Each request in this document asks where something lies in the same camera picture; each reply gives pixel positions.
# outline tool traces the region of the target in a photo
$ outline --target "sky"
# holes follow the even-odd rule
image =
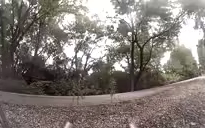
[[[110,0],[88,0],[87,7],[89,14],[97,14],[101,19],[105,19],[106,15],[113,15],[114,9]],[[193,20],[186,21],[179,34],[179,43],[185,45],[192,51],[192,54],[198,62],[197,47],[198,40],[202,38],[203,34],[199,30],[195,30]],[[170,52],[165,53],[161,60],[161,64],[167,62],[170,57]]]

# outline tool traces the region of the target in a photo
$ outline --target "dirt path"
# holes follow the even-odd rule
[[[3,104],[12,128],[205,128],[205,79],[134,101],[83,107]]]

